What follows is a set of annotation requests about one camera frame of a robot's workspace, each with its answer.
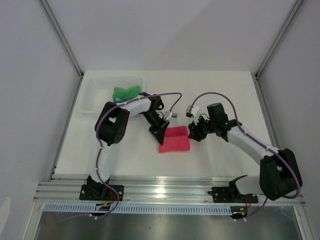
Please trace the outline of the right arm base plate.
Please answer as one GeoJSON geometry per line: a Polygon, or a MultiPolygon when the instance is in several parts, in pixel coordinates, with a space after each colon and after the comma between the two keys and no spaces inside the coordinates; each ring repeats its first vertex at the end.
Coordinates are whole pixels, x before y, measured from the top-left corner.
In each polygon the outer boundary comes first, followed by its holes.
{"type": "Polygon", "coordinates": [[[253,194],[241,194],[235,187],[212,187],[210,191],[207,192],[212,196],[214,203],[258,203],[258,197],[253,196],[253,194]]]}

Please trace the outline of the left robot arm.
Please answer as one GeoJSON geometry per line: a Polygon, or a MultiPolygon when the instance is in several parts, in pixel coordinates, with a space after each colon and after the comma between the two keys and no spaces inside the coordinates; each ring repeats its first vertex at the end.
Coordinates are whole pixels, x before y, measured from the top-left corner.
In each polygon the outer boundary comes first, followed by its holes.
{"type": "Polygon", "coordinates": [[[103,200],[108,196],[108,163],[111,161],[112,146],[124,138],[130,118],[143,115],[150,125],[149,133],[160,145],[164,144],[165,132],[170,122],[158,115],[157,111],[163,108],[164,104],[159,94],[149,95],[146,92],[122,103],[109,101],[105,104],[94,127],[99,142],[97,159],[93,172],[86,180],[87,187],[97,200],[103,200]]]}

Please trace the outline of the green towel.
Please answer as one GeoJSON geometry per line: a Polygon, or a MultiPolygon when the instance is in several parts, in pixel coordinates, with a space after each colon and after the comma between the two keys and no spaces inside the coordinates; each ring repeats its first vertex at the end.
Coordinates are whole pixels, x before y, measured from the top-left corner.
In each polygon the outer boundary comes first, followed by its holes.
{"type": "Polygon", "coordinates": [[[136,98],[141,92],[140,86],[132,86],[129,88],[115,87],[113,89],[112,99],[114,102],[126,102],[136,98]]]}

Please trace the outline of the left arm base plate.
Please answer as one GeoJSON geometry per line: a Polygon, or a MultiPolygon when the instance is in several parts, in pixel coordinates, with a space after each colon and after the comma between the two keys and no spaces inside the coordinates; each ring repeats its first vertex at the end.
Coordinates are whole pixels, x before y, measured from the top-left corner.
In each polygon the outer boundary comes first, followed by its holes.
{"type": "Polygon", "coordinates": [[[114,191],[106,186],[98,186],[94,190],[89,185],[84,184],[81,186],[79,199],[82,201],[116,201],[117,196],[114,191]]]}

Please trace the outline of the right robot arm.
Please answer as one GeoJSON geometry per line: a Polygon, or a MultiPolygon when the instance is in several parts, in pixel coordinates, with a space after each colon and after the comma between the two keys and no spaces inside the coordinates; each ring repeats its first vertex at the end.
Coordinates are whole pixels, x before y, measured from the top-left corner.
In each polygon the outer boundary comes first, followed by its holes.
{"type": "Polygon", "coordinates": [[[186,116],[193,121],[188,125],[189,139],[201,142],[208,134],[215,134],[230,143],[259,166],[257,176],[243,175],[230,182],[228,196],[239,202],[248,194],[264,195],[274,201],[300,194],[303,185],[295,154],[288,148],[279,149],[257,139],[236,119],[229,119],[221,103],[207,106],[204,118],[196,106],[189,106],[186,116]]]}

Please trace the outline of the pink towel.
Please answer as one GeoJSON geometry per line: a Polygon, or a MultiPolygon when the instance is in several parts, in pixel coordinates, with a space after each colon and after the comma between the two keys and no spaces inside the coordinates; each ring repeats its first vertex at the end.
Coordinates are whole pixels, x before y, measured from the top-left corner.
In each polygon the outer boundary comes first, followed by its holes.
{"type": "Polygon", "coordinates": [[[168,127],[164,134],[162,145],[158,146],[159,153],[186,152],[191,149],[186,126],[168,127]]]}

